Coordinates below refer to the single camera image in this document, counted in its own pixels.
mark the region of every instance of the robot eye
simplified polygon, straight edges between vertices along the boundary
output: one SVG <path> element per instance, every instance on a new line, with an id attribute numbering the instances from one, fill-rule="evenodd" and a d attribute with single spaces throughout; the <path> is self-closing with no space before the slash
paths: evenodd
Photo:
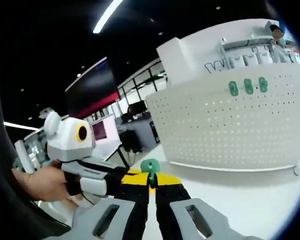
<path id="1" fill-rule="evenodd" d="M 76 132 L 76 138 L 79 142 L 83 142 L 87 138 L 88 131 L 85 126 L 79 126 Z"/>

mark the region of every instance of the dark ceiling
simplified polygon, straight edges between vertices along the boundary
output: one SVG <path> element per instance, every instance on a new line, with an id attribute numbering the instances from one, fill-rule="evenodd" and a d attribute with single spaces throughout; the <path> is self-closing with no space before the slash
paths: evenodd
<path id="1" fill-rule="evenodd" d="M 46 107 L 66 115 L 65 88 L 103 57 L 120 83 L 157 58 L 156 48 L 173 37 L 269 17 L 262 1 L 123 0 L 102 32 L 93 34 L 110 3 L 46 0 L 0 6 L 0 94 L 6 122 L 40 128 L 39 111 Z M 7 130 L 13 142 L 31 132 Z"/>

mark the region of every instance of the green clip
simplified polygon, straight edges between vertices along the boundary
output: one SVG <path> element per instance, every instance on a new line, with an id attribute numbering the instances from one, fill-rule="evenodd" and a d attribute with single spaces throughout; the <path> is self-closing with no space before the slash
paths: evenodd
<path id="1" fill-rule="evenodd" d="M 252 82 L 251 79 L 246 78 L 244 81 L 244 88 L 245 88 L 245 92 L 249 95 L 254 93 L 254 87 L 252 86 Z"/>
<path id="2" fill-rule="evenodd" d="M 259 77 L 259 85 L 262 93 L 266 93 L 268 91 L 268 82 L 263 76 Z"/>
<path id="3" fill-rule="evenodd" d="M 150 186 L 155 185 L 155 174 L 161 172 L 158 160 L 149 158 L 140 164 L 141 172 L 149 173 Z"/>
<path id="4" fill-rule="evenodd" d="M 228 86 L 229 86 L 231 96 L 235 97 L 239 95 L 237 83 L 235 81 L 230 81 Z"/>

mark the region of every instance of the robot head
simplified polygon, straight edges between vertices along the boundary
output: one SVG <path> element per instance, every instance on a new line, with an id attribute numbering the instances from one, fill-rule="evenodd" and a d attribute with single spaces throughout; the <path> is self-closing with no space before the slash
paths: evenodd
<path id="1" fill-rule="evenodd" d="M 96 146 L 90 124 L 73 117 L 61 120 L 52 111 L 45 119 L 43 130 L 47 135 L 47 152 L 52 160 L 69 162 L 91 156 Z"/>

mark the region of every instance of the white counter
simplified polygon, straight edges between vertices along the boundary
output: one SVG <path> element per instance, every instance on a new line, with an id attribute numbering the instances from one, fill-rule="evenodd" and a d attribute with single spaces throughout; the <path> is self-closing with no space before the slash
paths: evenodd
<path id="1" fill-rule="evenodd" d="M 142 160 L 154 158 L 161 171 L 178 177 L 192 198 L 200 198 L 228 217 L 230 227 L 244 236 L 271 239 L 288 220 L 300 199 L 299 176 L 293 169 L 269 172 L 220 172 L 172 165 L 161 145 Z M 140 168 L 141 161 L 133 168 Z M 150 197 L 143 240 L 162 240 Z"/>

